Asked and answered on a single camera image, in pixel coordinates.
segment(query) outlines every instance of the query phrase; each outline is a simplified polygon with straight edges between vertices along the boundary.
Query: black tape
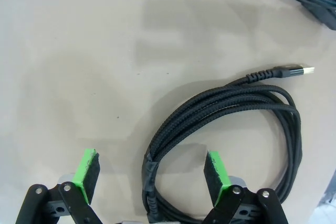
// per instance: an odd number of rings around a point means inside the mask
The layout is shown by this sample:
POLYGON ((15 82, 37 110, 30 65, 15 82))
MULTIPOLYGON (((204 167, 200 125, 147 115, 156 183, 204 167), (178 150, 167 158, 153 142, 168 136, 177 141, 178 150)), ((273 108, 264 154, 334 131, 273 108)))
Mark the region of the black tape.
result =
POLYGON ((142 164, 142 190, 150 192, 155 190, 155 176, 158 171, 159 163, 154 162, 148 149, 142 164))

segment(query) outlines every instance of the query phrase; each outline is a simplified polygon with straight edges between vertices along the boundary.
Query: white table surface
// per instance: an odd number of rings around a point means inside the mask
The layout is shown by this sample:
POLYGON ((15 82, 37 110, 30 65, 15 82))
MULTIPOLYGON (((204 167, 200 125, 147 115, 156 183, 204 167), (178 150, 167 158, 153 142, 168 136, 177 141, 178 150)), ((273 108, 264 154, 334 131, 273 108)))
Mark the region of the white table surface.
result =
MULTIPOLYGON (((290 224, 307 223, 336 163, 335 39, 293 0, 0 0, 0 223, 15 222, 30 185, 53 187, 92 147, 97 215, 146 223, 141 164, 160 124, 201 91, 289 63, 316 67, 267 81, 301 114, 303 159, 283 208, 290 224)), ((207 149, 252 191, 273 185, 286 159, 268 112, 199 130, 165 157, 156 182, 195 216, 212 207, 207 149)))

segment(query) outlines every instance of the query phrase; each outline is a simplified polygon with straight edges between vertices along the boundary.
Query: silver bolt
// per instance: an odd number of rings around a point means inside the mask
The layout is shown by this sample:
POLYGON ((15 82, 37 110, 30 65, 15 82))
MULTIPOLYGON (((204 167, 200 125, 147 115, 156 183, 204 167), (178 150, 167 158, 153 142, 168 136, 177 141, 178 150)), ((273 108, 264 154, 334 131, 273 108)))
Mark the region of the silver bolt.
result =
POLYGON ((263 191, 262 196, 265 197, 265 198, 268 198, 269 192, 268 191, 263 191))
POLYGON ((241 193, 241 190, 240 190, 239 187, 234 187, 234 188, 232 189, 232 192, 233 192, 234 194, 240 194, 240 193, 241 193))
POLYGON ((71 186, 70 185, 66 185, 65 187, 64 187, 64 191, 69 191, 71 189, 71 186))
POLYGON ((37 188, 36 190, 35 190, 35 192, 37 193, 37 194, 40 194, 40 193, 42 193, 42 188, 37 188))

